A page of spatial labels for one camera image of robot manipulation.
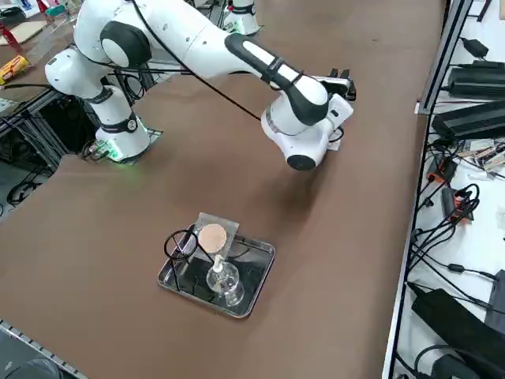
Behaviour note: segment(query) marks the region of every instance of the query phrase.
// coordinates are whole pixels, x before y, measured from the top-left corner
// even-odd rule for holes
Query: black power supply
[[[463,37],[460,37],[460,39],[463,41],[463,46],[466,51],[471,53],[471,55],[473,55],[475,58],[483,58],[489,52],[489,49],[484,46],[478,39],[466,39]]]

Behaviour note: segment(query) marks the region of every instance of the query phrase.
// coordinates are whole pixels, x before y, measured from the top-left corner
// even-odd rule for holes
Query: silver tray
[[[179,241],[179,245],[185,246],[190,235],[187,234],[185,238]],[[226,260],[237,267],[240,281],[244,285],[244,298],[236,306],[228,306],[224,297],[219,297],[208,287],[207,271],[212,263],[201,251],[194,253],[189,261],[174,262],[180,291],[175,283],[170,260],[166,260],[159,272],[158,284],[167,290],[200,304],[210,306],[212,309],[228,316],[243,318],[253,311],[261,288],[274,262],[274,255],[274,246],[266,242],[235,235]]]

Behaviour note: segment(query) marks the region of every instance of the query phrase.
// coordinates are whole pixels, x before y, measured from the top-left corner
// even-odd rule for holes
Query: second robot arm
[[[353,113],[341,96],[329,94],[314,77],[294,69],[253,39],[215,27],[182,0],[103,3],[87,0],[81,8],[74,39],[83,55],[136,67],[152,57],[153,49],[163,47],[202,78],[237,71],[259,77],[280,93],[262,115],[264,132],[295,169],[316,167],[330,136]],[[55,68],[48,75],[52,84],[58,75]]]

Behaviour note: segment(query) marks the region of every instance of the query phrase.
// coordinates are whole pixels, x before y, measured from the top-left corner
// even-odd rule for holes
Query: brown tabletop
[[[413,105],[439,0],[259,2],[261,41],[307,73],[350,68],[339,152],[288,168],[259,123],[190,77],[135,110],[163,129],[133,167],[67,156],[0,227],[0,317],[90,378],[379,377],[424,126]],[[256,114],[275,94],[214,81]],[[250,318],[163,290],[164,238],[199,212],[239,222],[276,259]]]

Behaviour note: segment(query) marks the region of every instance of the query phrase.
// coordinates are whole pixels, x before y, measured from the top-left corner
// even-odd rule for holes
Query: white surface
[[[475,1],[472,4],[469,14],[479,14],[483,2]],[[501,36],[505,34],[505,21],[499,19],[499,1],[492,0],[487,13],[484,16],[482,23],[477,23],[476,18],[469,17],[463,27],[461,37],[467,39],[478,39],[488,49],[486,59],[489,61],[505,62],[505,45]],[[459,41],[452,56],[451,64],[471,63],[475,58],[468,53]],[[447,84],[449,70],[447,71],[444,85]],[[463,99],[449,98],[446,92],[441,92],[437,102],[442,101],[459,101]],[[439,103],[436,106],[435,113],[451,111],[461,107],[472,107],[476,104],[446,104]],[[425,164],[425,171],[431,163],[430,159]],[[449,264],[457,263],[464,265],[466,268],[477,269],[481,271],[496,274],[500,269],[505,269],[505,231],[499,228],[496,219],[496,213],[500,208],[505,208],[505,181],[496,178],[490,180],[486,178],[483,171],[480,171],[466,163],[460,163],[456,171],[456,175],[451,182],[451,186],[455,189],[462,188],[475,183],[480,187],[481,195],[477,210],[474,212],[475,220],[471,225],[459,225],[454,237],[433,250],[430,250],[429,255],[433,256],[438,261]],[[428,196],[437,184],[431,184],[430,187],[421,195],[420,202]],[[417,217],[416,228],[429,229],[436,226],[442,219],[443,213],[440,204],[440,196],[438,193],[433,197],[435,205],[431,208],[424,207],[419,211]],[[439,272],[444,274],[449,280],[453,281],[457,286],[463,289],[468,295],[479,298],[488,302],[489,295],[492,289],[492,281],[473,273],[456,274],[449,272],[447,269],[440,267],[432,261],[429,261]],[[440,279],[423,262],[419,263],[411,272],[408,278],[409,281],[424,284],[431,288],[443,288],[450,295],[456,295],[464,298],[465,296],[458,293],[449,284]],[[444,343],[412,310],[411,306],[415,295],[410,289],[406,289],[406,297],[403,308],[403,314],[400,324],[400,333],[398,339],[398,353],[406,360],[407,363],[413,365],[417,354],[424,348],[432,346],[436,343]],[[469,302],[459,301],[476,317],[484,320],[485,310],[470,304]],[[447,351],[439,352],[432,351],[427,353],[421,360],[420,370],[424,373],[431,373],[432,364],[442,354]],[[406,373],[406,370],[399,362],[395,362],[395,374]]]

